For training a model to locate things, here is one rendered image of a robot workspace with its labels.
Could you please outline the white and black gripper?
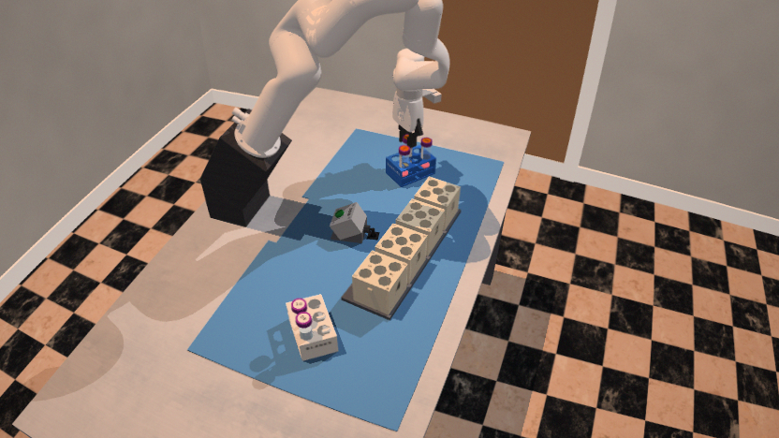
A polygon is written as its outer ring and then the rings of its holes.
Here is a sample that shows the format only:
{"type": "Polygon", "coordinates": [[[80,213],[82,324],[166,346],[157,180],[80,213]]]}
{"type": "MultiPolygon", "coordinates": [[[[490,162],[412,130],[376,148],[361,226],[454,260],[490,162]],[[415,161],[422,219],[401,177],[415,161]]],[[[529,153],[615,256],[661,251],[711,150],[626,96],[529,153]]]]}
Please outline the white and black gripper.
{"type": "Polygon", "coordinates": [[[402,99],[394,95],[392,118],[398,124],[399,141],[403,142],[403,135],[408,134],[407,146],[413,148],[417,146],[416,136],[422,136],[423,131],[423,101],[422,98],[415,100],[402,99]],[[416,128],[416,129],[415,129],[416,128]],[[412,133],[415,130],[414,133],[412,133]]]}

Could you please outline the blue bench mat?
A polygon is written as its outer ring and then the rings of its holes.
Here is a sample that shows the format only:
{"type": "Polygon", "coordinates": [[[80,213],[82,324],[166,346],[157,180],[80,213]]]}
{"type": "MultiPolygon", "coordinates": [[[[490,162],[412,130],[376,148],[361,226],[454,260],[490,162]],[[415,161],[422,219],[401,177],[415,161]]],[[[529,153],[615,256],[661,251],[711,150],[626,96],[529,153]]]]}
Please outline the blue bench mat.
{"type": "Polygon", "coordinates": [[[399,138],[355,129],[267,241],[187,351],[341,413],[397,431],[442,326],[503,161],[432,146],[438,180],[461,187],[461,213],[388,320],[341,299],[352,275],[429,178],[399,186],[386,157],[399,138]],[[362,243],[331,240],[335,209],[358,202],[362,243]],[[286,303],[322,295],[338,352],[302,361],[286,303]]]}

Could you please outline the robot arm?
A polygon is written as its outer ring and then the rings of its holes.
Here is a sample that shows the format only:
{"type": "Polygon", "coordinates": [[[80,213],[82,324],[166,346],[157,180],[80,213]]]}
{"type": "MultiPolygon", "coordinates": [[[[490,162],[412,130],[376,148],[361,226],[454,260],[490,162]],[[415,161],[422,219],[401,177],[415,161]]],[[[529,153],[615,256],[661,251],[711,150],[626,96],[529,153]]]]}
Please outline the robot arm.
{"type": "Polygon", "coordinates": [[[277,77],[265,85],[251,115],[237,108],[232,111],[231,121],[238,124],[235,139],[245,152],[264,158],[278,151],[278,136],[321,79],[317,56],[334,55],[360,27],[379,15],[405,12],[403,43],[407,49],[399,51],[393,70],[396,95],[441,102],[435,89],[446,84],[449,71],[448,51],[437,38],[442,0],[331,1],[298,0],[273,30],[269,46],[277,77]],[[417,62],[424,57],[435,61],[417,62]]]}

